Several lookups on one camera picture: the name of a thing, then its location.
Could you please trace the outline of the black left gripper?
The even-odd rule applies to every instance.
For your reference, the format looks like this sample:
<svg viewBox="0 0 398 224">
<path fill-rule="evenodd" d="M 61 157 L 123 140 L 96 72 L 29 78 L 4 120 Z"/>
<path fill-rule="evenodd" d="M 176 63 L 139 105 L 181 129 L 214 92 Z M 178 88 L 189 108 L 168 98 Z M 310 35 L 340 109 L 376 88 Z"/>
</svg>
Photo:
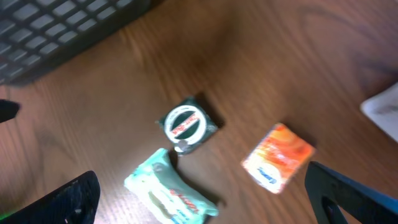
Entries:
<svg viewBox="0 0 398 224">
<path fill-rule="evenodd" d="M 20 107 L 20 104 L 14 101 L 0 100 L 0 123 L 15 118 Z"/>
</svg>

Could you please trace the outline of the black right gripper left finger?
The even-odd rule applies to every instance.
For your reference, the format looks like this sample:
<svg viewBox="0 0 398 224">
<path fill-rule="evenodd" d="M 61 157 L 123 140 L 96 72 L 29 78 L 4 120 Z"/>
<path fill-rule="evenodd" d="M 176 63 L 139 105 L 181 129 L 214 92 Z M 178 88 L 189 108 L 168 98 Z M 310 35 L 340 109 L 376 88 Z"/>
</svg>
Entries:
<svg viewBox="0 0 398 224">
<path fill-rule="evenodd" d="M 1 219 L 1 224 L 94 224 L 100 183 L 89 170 L 29 206 Z"/>
</svg>

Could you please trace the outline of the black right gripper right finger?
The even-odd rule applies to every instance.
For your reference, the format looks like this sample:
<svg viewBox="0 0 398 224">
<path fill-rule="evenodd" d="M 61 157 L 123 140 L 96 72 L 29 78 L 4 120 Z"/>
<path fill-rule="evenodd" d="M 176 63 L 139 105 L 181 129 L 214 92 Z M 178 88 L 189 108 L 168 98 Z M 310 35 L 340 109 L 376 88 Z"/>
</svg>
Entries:
<svg viewBox="0 0 398 224">
<path fill-rule="evenodd" d="M 397 200 L 319 162 L 308 164 L 305 188 L 318 223 L 347 223 L 345 210 L 360 223 L 397 223 Z"/>
</svg>

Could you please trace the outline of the orange Kleenex tissue pack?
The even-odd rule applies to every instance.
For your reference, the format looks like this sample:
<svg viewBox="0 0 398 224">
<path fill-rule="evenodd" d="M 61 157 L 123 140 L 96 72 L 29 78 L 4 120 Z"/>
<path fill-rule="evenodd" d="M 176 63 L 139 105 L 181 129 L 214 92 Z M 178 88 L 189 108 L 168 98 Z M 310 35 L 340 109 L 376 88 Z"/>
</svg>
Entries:
<svg viewBox="0 0 398 224">
<path fill-rule="evenodd" d="M 279 194 L 314 152 L 311 144 L 285 124 L 277 123 L 242 161 L 242 166 L 261 187 Z"/>
</svg>

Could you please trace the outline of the mint green wipes pack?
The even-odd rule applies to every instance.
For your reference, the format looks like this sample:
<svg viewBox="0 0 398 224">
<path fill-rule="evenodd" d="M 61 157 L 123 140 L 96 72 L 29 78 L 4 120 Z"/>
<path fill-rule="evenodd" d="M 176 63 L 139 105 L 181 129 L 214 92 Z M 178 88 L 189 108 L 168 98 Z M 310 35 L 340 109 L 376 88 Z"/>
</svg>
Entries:
<svg viewBox="0 0 398 224">
<path fill-rule="evenodd" d="M 161 223 L 202 224 L 219 215 L 217 206 L 187 185 L 175 171 L 169 151 L 160 148 L 124 180 Z"/>
</svg>

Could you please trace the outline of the green Zam-Buk tin box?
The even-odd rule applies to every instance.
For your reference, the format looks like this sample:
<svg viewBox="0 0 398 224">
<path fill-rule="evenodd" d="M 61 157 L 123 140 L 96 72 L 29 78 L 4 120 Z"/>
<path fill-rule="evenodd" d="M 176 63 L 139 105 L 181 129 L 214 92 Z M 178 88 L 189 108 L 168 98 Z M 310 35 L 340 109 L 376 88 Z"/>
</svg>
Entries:
<svg viewBox="0 0 398 224">
<path fill-rule="evenodd" d="M 178 155 L 193 152 L 217 132 L 218 126 L 193 96 L 161 117 L 157 124 Z"/>
</svg>

